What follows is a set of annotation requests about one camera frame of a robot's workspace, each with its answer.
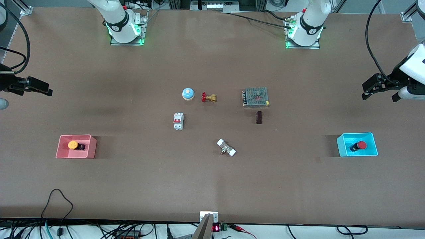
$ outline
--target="teal cable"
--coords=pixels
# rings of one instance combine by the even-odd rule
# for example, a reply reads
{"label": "teal cable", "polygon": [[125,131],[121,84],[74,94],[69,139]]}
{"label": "teal cable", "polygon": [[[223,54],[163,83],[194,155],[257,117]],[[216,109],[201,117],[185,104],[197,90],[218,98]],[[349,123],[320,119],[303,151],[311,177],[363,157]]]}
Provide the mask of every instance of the teal cable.
{"label": "teal cable", "polygon": [[44,223],[44,227],[46,228],[47,235],[50,237],[50,239],[53,239],[52,234],[50,234],[49,227],[47,226],[47,220]]}

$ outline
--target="pink bin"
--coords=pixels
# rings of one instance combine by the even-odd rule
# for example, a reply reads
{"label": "pink bin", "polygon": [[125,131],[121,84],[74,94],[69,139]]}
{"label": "pink bin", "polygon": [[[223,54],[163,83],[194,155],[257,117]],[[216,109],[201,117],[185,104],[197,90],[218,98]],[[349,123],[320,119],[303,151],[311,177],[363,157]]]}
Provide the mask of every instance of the pink bin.
{"label": "pink bin", "polygon": [[[74,150],[68,148],[68,143],[72,140],[84,144],[85,150]],[[89,134],[81,135],[61,135],[57,146],[57,159],[92,159],[96,152],[96,139]]]}

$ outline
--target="dark brown rectangular object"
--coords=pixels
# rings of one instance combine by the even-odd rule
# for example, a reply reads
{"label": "dark brown rectangular object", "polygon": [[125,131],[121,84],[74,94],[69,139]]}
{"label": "dark brown rectangular object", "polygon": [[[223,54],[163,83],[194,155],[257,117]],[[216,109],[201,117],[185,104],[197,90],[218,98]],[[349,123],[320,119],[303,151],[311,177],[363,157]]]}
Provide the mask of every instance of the dark brown rectangular object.
{"label": "dark brown rectangular object", "polygon": [[[279,23],[266,13],[247,16]],[[285,49],[281,28],[206,11],[161,11],[145,46],[112,47],[96,9],[35,8],[22,17],[31,59],[20,74],[53,96],[0,92],[0,216],[38,217],[53,188],[70,217],[247,223],[425,226],[425,105],[362,101],[377,72],[367,15],[331,14],[320,50]],[[374,15],[370,42],[385,72],[415,46],[399,15]],[[11,49],[25,52],[18,29]],[[13,65],[19,56],[7,54]],[[241,106],[266,86],[267,124]],[[181,91],[191,87],[194,100]],[[220,101],[203,104],[199,93]],[[183,112],[183,131],[173,114]],[[336,137],[373,132],[379,156],[337,157]],[[96,158],[55,159],[61,134],[92,134]],[[238,151],[220,156],[220,138]],[[69,209],[53,196],[46,217]]]}

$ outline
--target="brown table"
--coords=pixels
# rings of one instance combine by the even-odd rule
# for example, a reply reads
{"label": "brown table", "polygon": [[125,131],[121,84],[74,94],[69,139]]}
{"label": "brown table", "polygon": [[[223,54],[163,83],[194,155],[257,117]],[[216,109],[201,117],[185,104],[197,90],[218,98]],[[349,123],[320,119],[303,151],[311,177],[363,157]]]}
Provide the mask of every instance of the brown table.
{"label": "brown table", "polygon": [[[230,222],[425,226],[424,103],[393,103],[394,92],[362,101],[361,84],[378,72],[366,19],[331,14],[320,50],[294,50],[281,28],[161,11],[145,46],[112,47],[96,9],[35,8],[22,18],[31,60],[21,76],[54,93],[0,93],[10,101],[0,112],[0,216],[38,217],[60,188],[73,218],[196,221],[217,210]],[[387,73],[416,44],[390,14],[373,16],[370,41]],[[18,30],[11,49],[25,48]],[[5,64],[19,60],[7,54]],[[241,91],[261,86],[271,106],[256,125]],[[217,102],[202,103],[203,91]],[[338,157],[344,132],[373,132],[379,156]],[[96,158],[55,159],[62,134],[95,136]],[[234,157],[220,156],[220,138]],[[59,194],[51,203],[46,216],[69,209]]]}

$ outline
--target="blue bin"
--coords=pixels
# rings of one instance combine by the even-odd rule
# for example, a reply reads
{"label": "blue bin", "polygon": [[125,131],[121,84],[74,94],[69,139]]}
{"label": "blue bin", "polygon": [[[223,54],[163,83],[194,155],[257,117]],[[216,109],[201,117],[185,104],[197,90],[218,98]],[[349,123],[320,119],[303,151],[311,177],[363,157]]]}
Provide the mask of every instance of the blue bin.
{"label": "blue bin", "polygon": [[[350,147],[359,141],[366,142],[367,148],[351,151]],[[378,156],[372,133],[344,133],[337,138],[337,144],[341,157]]]}

